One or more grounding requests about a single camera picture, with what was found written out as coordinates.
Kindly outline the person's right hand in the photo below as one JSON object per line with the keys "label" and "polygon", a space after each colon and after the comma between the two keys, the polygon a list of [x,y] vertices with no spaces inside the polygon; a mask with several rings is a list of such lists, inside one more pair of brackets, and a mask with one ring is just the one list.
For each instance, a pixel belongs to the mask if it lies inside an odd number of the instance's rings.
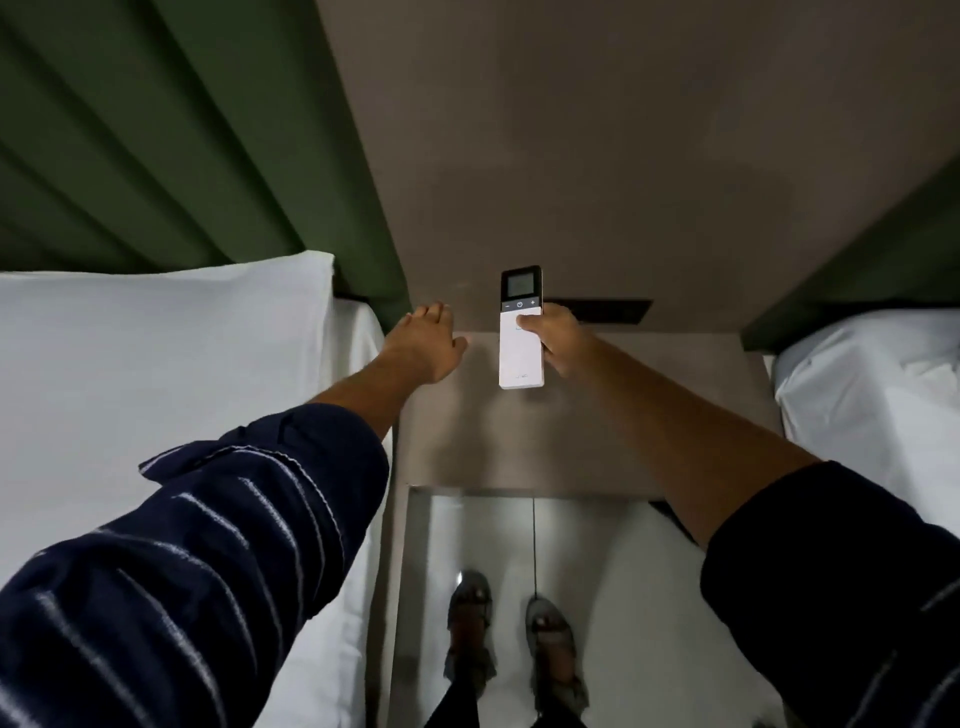
{"label": "person's right hand", "polygon": [[553,318],[550,332],[536,335],[544,359],[563,377],[588,378],[596,365],[597,337],[562,306],[546,302],[540,313]]}

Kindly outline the person's left hand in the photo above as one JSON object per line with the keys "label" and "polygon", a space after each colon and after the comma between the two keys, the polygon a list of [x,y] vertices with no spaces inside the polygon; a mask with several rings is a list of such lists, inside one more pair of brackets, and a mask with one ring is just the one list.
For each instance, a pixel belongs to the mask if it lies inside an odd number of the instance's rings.
{"label": "person's left hand", "polygon": [[419,384],[446,379],[461,362],[445,358],[454,334],[452,307],[441,301],[417,307],[387,335],[379,358],[396,363]]}

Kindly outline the white remote control with screen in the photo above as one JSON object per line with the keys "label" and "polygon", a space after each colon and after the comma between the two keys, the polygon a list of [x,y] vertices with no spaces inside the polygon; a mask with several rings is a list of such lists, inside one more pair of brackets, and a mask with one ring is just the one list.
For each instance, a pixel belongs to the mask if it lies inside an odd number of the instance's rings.
{"label": "white remote control with screen", "polygon": [[500,275],[498,383],[503,390],[545,385],[543,345],[537,334],[518,324],[520,317],[541,316],[543,271],[532,265]]}

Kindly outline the person's right forearm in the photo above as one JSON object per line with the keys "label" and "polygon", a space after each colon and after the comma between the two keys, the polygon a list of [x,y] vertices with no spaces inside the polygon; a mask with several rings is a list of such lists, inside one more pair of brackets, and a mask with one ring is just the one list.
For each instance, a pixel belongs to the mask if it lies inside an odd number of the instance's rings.
{"label": "person's right forearm", "polygon": [[741,506],[819,462],[599,339],[589,377],[573,378],[612,418],[702,549]]}

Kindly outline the person's left forearm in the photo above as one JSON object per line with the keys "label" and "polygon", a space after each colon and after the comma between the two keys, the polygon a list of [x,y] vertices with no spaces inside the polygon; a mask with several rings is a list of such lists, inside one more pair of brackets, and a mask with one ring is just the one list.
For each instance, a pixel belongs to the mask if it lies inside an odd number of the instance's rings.
{"label": "person's left forearm", "polygon": [[361,418],[383,441],[420,386],[416,369],[401,354],[382,351],[362,370],[336,382],[307,401],[340,407]]}

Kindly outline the white bed sheet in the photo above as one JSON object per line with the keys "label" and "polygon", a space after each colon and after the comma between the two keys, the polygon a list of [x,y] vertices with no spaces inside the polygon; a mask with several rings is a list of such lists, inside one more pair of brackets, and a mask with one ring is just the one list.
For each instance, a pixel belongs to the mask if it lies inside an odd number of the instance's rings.
{"label": "white bed sheet", "polygon": [[[321,340],[321,382],[335,383],[379,353],[383,332],[371,308],[335,298]],[[384,517],[381,498],[337,596],[296,637],[254,728],[378,728],[383,667]]]}

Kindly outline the beige nightstand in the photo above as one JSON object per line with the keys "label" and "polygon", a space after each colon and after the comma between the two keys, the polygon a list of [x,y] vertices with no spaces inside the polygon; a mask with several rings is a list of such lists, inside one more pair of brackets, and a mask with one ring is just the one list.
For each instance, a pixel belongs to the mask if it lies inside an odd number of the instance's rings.
{"label": "beige nightstand", "polygon": [[450,595],[464,569],[494,596],[497,674],[484,728],[536,717],[526,605],[572,626],[589,728],[786,728],[781,698],[699,590],[702,551],[652,504],[659,485],[614,427],[553,371],[498,388],[498,341],[472,333],[462,366],[401,416],[369,632],[376,728],[421,728],[448,688]]}

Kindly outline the person's left grey sandal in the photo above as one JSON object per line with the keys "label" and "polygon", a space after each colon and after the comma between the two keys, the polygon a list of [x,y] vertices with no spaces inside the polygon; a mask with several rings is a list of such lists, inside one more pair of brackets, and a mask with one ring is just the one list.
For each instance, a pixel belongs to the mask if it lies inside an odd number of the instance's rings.
{"label": "person's left grey sandal", "polygon": [[474,698],[480,698],[497,675],[488,644],[493,613],[494,596],[487,577],[470,568],[459,572],[447,610],[449,648],[443,676],[452,685],[467,686]]}

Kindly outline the person's grey sandal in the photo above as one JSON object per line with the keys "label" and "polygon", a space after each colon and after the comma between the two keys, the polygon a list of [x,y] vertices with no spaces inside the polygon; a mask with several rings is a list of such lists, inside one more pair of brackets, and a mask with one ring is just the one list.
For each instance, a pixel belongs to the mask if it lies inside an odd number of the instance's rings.
{"label": "person's grey sandal", "polygon": [[547,597],[535,594],[528,601],[525,636],[533,660],[532,728],[586,728],[582,716],[590,697],[579,671],[573,630]]}
{"label": "person's grey sandal", "polygon": [[497,675],[488,644],[493,613],[494,596],[487,577],[470,568],[459,572],[447,610],[449,648],[443,676],[452,685],[467,686],[474,698],[480,698]]}

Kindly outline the white pillow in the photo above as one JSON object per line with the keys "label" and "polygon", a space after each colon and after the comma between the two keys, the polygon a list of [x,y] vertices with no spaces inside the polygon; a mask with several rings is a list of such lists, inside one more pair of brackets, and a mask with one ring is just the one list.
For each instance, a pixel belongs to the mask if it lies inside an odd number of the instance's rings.
{"label": "white pillow", "polygon": [[128,512],[138,466],[324,388],[333,257],[155,275],[0,273],[0,587]]}
{"label": "white pillow", "polygon": [[960,308],[850,317],[767,365],[789,440],[960,538]]}

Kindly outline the person's right grey sandal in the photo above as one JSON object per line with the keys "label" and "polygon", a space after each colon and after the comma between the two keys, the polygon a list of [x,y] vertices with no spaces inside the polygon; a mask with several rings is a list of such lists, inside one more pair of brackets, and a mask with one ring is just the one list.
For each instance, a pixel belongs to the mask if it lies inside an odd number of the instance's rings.
{"label": "person's right grey sandal", "polygon": [[528,601],[525,636],[533,660],[532,728],[586,728],[582,716],[590,697],[579,671],[573,630],[547,597],[535,594]]}

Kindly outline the green padded headboard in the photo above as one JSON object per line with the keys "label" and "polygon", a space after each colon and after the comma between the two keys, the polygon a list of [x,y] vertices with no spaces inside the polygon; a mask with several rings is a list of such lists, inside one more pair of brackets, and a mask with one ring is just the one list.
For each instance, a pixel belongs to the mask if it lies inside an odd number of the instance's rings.
{"label": "green padded headboard", "polygon": [[0,273],[304,251],[410,310],[318,0],[0,0]]}
{"label": "green padded headboard", "polygon": [[740,332],[777,355],[876,310],[960,308],[960,153]]}

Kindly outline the person's left striped sleeve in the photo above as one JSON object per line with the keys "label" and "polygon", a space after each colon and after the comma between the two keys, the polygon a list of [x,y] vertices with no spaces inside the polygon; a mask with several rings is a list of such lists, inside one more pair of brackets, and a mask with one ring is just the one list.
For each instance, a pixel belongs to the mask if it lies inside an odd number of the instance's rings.
{"label": "person's left striped sleeve", "polygon": [[140,472],[158,485],[145,501],[0,589],[0,728],[253,728],[389,465],[363,418],[313,403]]}

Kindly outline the person's striped sleeve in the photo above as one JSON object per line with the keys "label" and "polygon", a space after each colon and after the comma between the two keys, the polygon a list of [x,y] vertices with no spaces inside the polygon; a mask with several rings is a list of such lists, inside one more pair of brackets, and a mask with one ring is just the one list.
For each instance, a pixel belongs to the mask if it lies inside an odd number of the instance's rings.
{"label": "person's striped sleeve", "polygon": [[389,465],[363,418],[313,403],[140,472],[158,485],[145,501],[0,589],[0,728],[253,728]]}
{"label": "person's striped sleeve", "polygon": [[701,592],[806,728],[960,728],[960,539],[853,470],[753,496]]}

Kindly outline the dark trousers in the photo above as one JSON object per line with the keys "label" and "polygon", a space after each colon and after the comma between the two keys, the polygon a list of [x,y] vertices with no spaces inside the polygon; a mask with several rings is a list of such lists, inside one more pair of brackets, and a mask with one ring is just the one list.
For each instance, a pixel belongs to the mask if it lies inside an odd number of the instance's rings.
{"label": "dark trousers", "polygon": [[[537,718],[529,728],[587,728],[581,717],[552,691],[552,685],[540,682],[537,698],[544,698],[537,708]],[[457,674],[433,710],[423,728],[481,728],[478,692],[468,673]]]}

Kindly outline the person's right striped sleeve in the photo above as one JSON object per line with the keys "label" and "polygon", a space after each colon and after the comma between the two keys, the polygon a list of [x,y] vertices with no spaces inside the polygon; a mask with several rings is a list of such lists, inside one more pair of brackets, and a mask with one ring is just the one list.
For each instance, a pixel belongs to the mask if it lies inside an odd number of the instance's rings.
{"label": "person's right striped sleeve", "polygon": [[806,728],[960,728],[960,539],[853,470],[753,496],[701,592]]}

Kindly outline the black wall socket panel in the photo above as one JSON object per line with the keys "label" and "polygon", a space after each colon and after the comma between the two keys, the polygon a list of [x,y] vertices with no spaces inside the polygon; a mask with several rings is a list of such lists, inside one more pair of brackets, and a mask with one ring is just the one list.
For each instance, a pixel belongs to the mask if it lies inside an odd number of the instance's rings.
{"label": "black wall socket panel", "polygon": [[547,297],[546,303],[563,307],[584,325],[601,327],[638,326],[653,301],[649,298]]}

